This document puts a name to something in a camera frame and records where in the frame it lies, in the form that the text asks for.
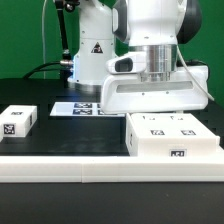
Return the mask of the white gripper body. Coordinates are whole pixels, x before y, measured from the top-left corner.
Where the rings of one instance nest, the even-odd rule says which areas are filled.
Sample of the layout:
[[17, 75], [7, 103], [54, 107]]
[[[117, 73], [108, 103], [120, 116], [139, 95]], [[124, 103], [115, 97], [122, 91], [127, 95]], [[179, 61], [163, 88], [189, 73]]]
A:
[[142, 81], [139, 74], [109, 75], [101, 90], [106, 114], [200, 110], [207, 104], [208, 97], [184, 67], [168, 81]]

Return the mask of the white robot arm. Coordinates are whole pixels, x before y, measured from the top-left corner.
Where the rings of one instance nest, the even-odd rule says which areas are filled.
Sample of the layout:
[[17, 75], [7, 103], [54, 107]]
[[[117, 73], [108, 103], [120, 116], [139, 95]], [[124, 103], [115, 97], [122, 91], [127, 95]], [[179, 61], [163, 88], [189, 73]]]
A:
[[80, 45], [69, 81], [100, 89], [104, 113], [203, 109], [208, 68], [184, 61], [178, 46], [202, 22], [198, 0], [81, 0]]

